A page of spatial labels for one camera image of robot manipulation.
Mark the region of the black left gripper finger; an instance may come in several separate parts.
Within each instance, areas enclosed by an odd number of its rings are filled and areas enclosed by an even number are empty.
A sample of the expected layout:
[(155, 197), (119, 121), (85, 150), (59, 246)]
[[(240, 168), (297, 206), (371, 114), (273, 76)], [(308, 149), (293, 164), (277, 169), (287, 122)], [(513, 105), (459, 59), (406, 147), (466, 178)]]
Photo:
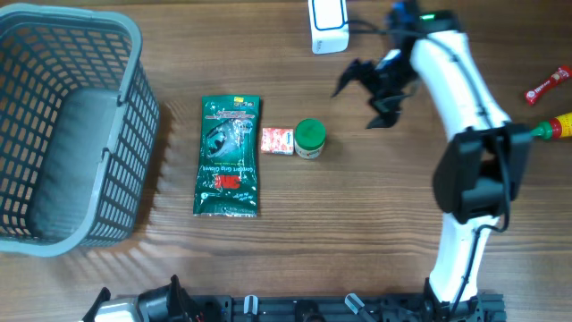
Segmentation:
[(177, 275), (173, 275), (171, 277), (171, 283), (169, 285), (169, 291), (167, 295), (167, 311), (169, 321), (188, 321), (188, 313), (186, 311), (186, 305), (183, 301), (181, 284)]
[(101, 305), (111, 299), (111, 292), (108, 288), (103, 287), (91, 305), (88, 312), (83, 316), (80, 322), (95, 322), (95, 317)]

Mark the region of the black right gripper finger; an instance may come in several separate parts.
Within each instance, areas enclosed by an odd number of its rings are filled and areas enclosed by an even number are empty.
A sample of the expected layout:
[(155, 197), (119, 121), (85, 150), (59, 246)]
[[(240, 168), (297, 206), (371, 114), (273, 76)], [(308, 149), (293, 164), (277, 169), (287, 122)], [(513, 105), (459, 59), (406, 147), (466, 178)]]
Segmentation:
[(401, 115), (400, 108), (386, 111), (375, 109), (375, 112), (377, 116), (367, 124), (367, 129), (391, 128), (397, 123)]
[(332, 97), (339, 95), (352, 81), (358, 81), (364, 88), (369, 89), (373, 74), (374, 66), (371, 61), (354, 59), (339, 77)]

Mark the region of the green lid jar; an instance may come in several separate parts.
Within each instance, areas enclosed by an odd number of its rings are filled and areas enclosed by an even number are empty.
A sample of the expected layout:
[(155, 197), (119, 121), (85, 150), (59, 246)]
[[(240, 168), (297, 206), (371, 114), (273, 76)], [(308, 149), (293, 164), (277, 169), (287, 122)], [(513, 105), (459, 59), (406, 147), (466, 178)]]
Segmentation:
[(305, 159), (318, 157), (326, 139), (326, 129), (317, 119), (302, 120), (294, 131), (294, 148), (296, 153)]

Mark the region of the small red white box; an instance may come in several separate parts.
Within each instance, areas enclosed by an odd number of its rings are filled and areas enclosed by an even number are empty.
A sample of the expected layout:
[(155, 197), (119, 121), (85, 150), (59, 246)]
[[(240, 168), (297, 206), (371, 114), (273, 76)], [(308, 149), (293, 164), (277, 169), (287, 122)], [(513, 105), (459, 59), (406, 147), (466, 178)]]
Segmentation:
[(292, 155), (294, 152), (292, 129), (263, 128), (260, 149), (263, 153)]

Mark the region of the green glove package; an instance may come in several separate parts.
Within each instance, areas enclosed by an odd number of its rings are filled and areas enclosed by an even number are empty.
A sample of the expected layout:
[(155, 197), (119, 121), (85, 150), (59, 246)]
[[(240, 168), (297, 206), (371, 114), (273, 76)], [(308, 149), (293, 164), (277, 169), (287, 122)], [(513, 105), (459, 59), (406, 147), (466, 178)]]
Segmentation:
[(202, 98), (195, 216), (257, 216), (260, 104), (251, 95)]

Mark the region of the red stick sachet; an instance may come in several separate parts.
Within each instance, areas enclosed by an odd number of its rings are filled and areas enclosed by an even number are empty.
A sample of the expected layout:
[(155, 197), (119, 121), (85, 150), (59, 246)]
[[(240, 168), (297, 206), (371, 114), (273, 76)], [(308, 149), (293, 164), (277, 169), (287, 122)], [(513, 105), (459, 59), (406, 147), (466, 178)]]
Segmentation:
[(526, 102), (533, 106), (546, 92), (570, 78), (571, 69), (566, 65), (560, 66), (547, 80), (525, 93)]

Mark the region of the red sriracha bottle green cap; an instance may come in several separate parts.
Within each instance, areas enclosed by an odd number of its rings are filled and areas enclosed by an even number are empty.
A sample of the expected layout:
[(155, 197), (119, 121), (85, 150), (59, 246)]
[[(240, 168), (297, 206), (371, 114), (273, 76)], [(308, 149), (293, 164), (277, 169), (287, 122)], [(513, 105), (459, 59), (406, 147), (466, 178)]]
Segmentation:
[(572, 113), (562, 114), (548, 121), (538, 123), (531, 130), (533, 137), (543, 140), (558, 140), (570, 138), (572, 134)]

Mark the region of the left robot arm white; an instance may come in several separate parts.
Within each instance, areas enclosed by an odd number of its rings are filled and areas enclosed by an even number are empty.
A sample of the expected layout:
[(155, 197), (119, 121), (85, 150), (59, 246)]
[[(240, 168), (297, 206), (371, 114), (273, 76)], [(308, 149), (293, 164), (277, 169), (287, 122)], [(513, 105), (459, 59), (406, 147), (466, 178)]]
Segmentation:
[(80, 322), (203, 322), (204, 312), (173, 275), (168, 285), (139, 295), (111, 298), (104, 287)]

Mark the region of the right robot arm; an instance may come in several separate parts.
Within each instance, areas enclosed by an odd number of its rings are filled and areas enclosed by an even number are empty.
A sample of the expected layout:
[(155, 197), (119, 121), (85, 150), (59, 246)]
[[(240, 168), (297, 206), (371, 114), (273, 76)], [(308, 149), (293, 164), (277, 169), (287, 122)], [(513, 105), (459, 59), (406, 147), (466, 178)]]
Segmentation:
[(525, 174), (532, 137), (499, 107), (475, 66), (455, 13), (423, 13), (397, 2), (383, 33), (394, 48), (378, 63), (353, 61), (337, 89), (359, 82), (370, 94), (371, 128), (390, 128), (415, 81), (427, 87), (442, 119), (447, 147), (433, 174), (443, 213), (435, 266), (425, 281), (421, 317), (429, 321), (486, 320), (476, 287), (491, 233), (508, 230), (511, 204)]

